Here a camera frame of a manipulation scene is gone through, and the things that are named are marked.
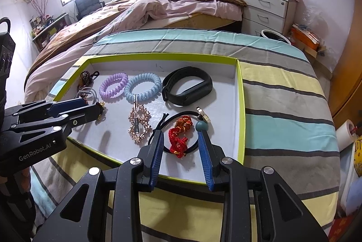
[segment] purple spiral hair tie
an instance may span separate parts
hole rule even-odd
[[[120,83],[112,90],[110,91],[106,91],[107,88],[116,80],[121,80]],[[116,95],[117,93],[119,93],[124,86],[127,84],[128,82],[128,76],[125,73],[118,73],[118,74],[114,74],[109,76],[103,83],[102,85],[99,87],[99,95],[105,99],[105,98],[111,98],[112,96]]]

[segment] decorative branch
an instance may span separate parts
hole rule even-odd
[[[30,4],[42,18],[45,18],[45,11],[48,5],[48,1],[49,0],[40,0],[39,4],[38,0],[32,0]]]

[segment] white bucket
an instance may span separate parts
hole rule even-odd
[[[282,34],[275,32],[275,31],[271,31],[271,30],[262,30],[260,37],[264,37],[264,38],[268,38],[268,39],[272,39],[272,40],[277,40],[277,41],[283,41],[289,45],[292,45],[290,43],[290,41],[284,37]]]

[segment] red braided bracelet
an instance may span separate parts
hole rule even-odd
[[[178,158],[185,156],[187,149],[187,138],[180,139],[178,135],[182,132],[188,131],[192,126],[191,117],[188,115],[182,116],[176,121],[175,127],[169,129],[168,138],[171,143],[170,152],[176,154]]]

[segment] black office chair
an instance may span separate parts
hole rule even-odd
[[[75,0],[74,2],[78,9],[78,21],[105,6],[104,1],[99,2],[99,0]]]

